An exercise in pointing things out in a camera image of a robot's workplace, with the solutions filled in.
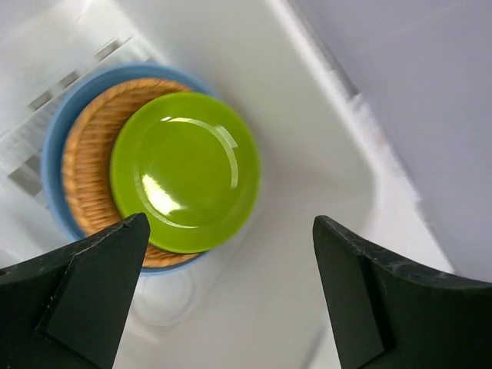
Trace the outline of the lime green round plate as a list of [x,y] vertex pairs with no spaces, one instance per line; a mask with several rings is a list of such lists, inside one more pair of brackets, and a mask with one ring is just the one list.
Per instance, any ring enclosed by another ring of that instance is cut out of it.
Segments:
[[224,102],[181,92],[139,108],[118,133],[110,186],[122,216],[146,215],[164,251],[209,251],[248,221],[261,165],[248,126]]

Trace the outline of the woven bamboo round tray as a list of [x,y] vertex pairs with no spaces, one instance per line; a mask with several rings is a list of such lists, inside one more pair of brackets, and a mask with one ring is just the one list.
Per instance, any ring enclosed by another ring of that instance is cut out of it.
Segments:
[[121,220],[111,194],[109,166],[124,123],[148,102],[190,90],[159,78],[125,81],[94,98],[76,118],[65,141],[61,178],[69,210],[84,236]]

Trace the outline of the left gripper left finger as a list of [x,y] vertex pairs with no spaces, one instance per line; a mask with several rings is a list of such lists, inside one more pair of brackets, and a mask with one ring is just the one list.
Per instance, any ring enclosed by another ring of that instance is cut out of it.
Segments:
[[3,368],[111,368],[148,246],[133,214],[1,270]]

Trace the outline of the blue round plate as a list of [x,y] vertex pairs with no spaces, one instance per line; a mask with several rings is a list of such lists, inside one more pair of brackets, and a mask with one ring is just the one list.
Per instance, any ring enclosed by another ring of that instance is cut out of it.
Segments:
[[76,83],[61,101],[48,125],[41,162],[42,188],[49,210],[63,234],[71,242],[85,236],[69,211],[62,188],[62,152],[65,140],[75,119],[94,98],[110,87],[137,78],[171,79],[193,91],[219,97],[216,91],[195,76],[171,66],[150,62],[124,63],[104,68]]

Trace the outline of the white plastic bin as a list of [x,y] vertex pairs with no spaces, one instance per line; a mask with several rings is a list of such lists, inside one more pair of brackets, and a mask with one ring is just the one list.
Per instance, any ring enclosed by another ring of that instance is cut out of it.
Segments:
[[42,193],[55,109],[91,72],[160,62],[251,126],[261,195],[230,244],[138,282],[117,368],[337,368],[312,225],[442,271],[413,194],[286,1],[3,1],[1,264],[68,243]]

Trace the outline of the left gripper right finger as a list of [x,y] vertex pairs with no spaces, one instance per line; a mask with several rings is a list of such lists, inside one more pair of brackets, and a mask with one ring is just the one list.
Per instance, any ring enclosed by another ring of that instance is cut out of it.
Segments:
[[489,368],[491,285],[365,240],[327,216],[314,251],[343,368]]

